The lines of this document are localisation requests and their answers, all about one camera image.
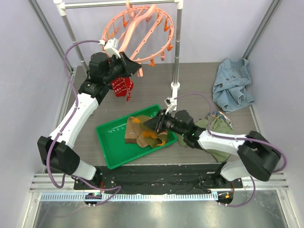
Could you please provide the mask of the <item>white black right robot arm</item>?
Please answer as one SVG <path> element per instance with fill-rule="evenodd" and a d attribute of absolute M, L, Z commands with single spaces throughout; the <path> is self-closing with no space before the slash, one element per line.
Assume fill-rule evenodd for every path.
<path fill-rule="evenodd" d="M 260 181 L 268 181 L 275 171 L 281 153 L 258 132 L 247 135 L 229 135 L 215 133 L 197 126 L 185 110 L 175 115 L 160 110 L 158 114 L 143 125 L 157 133 L 169 130 L 183 136 L 184 142 L 191 148 L 217 150 L 239 157 L 238 161 L 223 162 L 220 170 L 214 174 L 217 186 L 224 188 L 232 181 L 252 176 Z"/>

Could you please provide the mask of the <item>white metal clothes rack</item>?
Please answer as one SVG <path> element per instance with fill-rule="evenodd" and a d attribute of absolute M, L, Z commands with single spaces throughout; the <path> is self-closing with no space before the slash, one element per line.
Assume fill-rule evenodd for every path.
<path fill-rule="evenodd" d="M 174 3 L 177 5 L 177 19 L 176 26 L 173 25 L 173 21 L 169 14 L 162 9 L 158 8 L 157 4 L 163 3 Z M 182 17 L 182 9 L 183 9 L 183 1 L 182 0 L 116 0 L 116 1 L 103 1 L 103 2 L 85 2 L 85 3 L 65 3 L 61 0 L 55 0 L 54 4 L 57 7 L 57 10 L 62 17 L 66 29 L 70 35 L 72 42 L 76 43 L 76 37 L 72 30 L 72 27 L 67 18 L 67 9 L 80 9 L 80 8 L 93 8 L 93 7 L 111 7 L 111 6 L 125 6 L 126 10 L 117 14 L 109 23 L 106 25 L 102 38 L 107 41 L 114 41 L 113 37 L 108 36 L 108 30 L 111 26 L 114 25 L 115 21 L 120 17 L 124 18 L 125 14 L 128 15 L 129 18 L 132 19 L 131 22 L 124 21 L 123 26 L 126 28 L 126 31 L 120 36 L 119 41 L 122 43 L 120 46 L 120 51 L 125 51 L 127 46 L 132 38 L 132 34 L 134 33 L 136 27 L 143 20 L 147 22 L 153 17 L 153 14 L 157 14 L 156 21 L 151 29 L 146 34 L 145 38 L 136 48 L 134 53 L 131 55 L 131 59 L 134 59 L 136 55 L 140 52 L 140 49 L 146 43 L 150 35 L 154 32 L 155 28 L 161 24 L 162 19 L 165 19 L 164 31 L 168 32 L 168 41 L 167 43 L 155 54 L 150 55 L 149 57 L 143 59 L 136 59 L 135 61 L 138 63 L 143 63 L 150 61 L 150 66 L 154 65 L 154 58 L 157 56 L 161 56 L 161 60 L 165 59 L 164 52 L 165 50 L 170 51 L 172 48 L 171 41 L 175 36 L 175 59 L 174 59 L 174 69 L 173 69 L 173 80 L 171 83 L 172 96 L 171 99 L 177 99 L 178 90 L 180 88 L 179 83 L 179 57 L 180 57 L 180 38 L 181 38 L 181 17 Z"/>

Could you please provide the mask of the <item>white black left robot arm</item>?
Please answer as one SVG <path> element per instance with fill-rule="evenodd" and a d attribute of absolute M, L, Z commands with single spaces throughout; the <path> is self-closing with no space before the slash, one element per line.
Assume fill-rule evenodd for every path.
<path fill-rule="evenodd" d="M 141 69 L 124 52 L 109 58 L 98 52 L 91 56 L 87 78 L 80 86 L 76 100 L 59 126 L 48 136 L 38 139 L 42 163 L 49 169 L 85 179 L 85 185 L 95 190 L 101 184 L 97 169 L 82 161 L 73 147 L 80 130 L 98 108 L 117 78 L 128 79 Z"/>

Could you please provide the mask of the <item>tan ribbed sock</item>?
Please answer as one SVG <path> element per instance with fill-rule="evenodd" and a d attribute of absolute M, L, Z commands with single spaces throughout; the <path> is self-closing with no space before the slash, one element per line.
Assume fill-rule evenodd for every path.
<path fill-rule="evenodd" d="M 150 141 L 150 133 L 147 131 L 143 131 L 136 139 L 137 145 L 141 148 L 145 148 L 149 146 Z"/>
<path fill-rule="evenodd" d="M 138 137 L 142 134 L 140 121 L 137 117 L 130 116 L 127 119 L 126 130 L 124 135 L 125 143 L 137 143 Z"/>

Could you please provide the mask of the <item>green plastic tray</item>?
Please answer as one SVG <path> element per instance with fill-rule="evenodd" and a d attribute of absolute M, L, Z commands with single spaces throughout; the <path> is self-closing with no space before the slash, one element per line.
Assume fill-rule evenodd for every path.
<path fill-rule="evenodd" d="M 115 169 L 161 149 L 161 147 L 151 148 L 150 146 L 141 148 L 135 143 L 125 143 L 124 139 L 128 117 L 140 115 L 155 117 L 160 109 L 158 104 L 154 104 L 96 127 L 96 134 L 109 169 Z"/>

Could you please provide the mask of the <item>pink round clip hanger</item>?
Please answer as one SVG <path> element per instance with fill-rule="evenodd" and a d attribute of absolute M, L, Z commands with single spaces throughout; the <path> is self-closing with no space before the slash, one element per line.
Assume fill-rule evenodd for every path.
<path fill-rule="evenodd" d="M 134 6 L 126 1 L 126 10 L 106 25 L 102 39 L 113 41 L 118 52 L 132 61 L 155 66 L 173 49 L 174 23 L 171 16 L 156 4 Z"/>

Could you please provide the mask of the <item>olive green t-shirt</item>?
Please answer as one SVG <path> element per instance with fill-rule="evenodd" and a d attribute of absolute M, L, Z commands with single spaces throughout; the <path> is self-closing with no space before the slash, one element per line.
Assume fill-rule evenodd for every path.
<path fill-rule="evenodd" d="M 233 127 L 231 120 L 220 111 L 212 112 L 212 115 L 207 115 L 205 119 L 199 119 L 195 124 L 199 127 L 206 128 L 209 124 L 209 119 L 211 119 L 210 130 L 217 133 L 233 133 Z M 227 152 L 221 152 L 218 150 L 206 150 L 207 153 L 211 154 L 217 162 L 225 162 L 230 154 Z"/>

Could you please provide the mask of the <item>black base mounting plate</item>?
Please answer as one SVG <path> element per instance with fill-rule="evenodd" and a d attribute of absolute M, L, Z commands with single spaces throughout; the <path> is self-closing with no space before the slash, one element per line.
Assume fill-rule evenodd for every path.
<path fill-rule="evenodd" d="M 213 189 L 240 189 L 241 179 L 220 181 L 220 164 L 126 165 L 116 169 L 98 166 L 100 177 L 90 181 L 99 188 L 121 186 L 120 194 L 204 194 Z"/>

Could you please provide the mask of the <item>light blue denim shirt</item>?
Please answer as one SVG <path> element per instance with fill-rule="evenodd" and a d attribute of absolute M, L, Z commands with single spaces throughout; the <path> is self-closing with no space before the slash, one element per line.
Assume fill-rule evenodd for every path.
<path fill-rule="evenodd" d="M 226 113 L 252 105 L 255 100 L 246 89 L 251 83 L 249 61 L 226 58 L 218 67 L 212 90 L 213 102 Z"/>

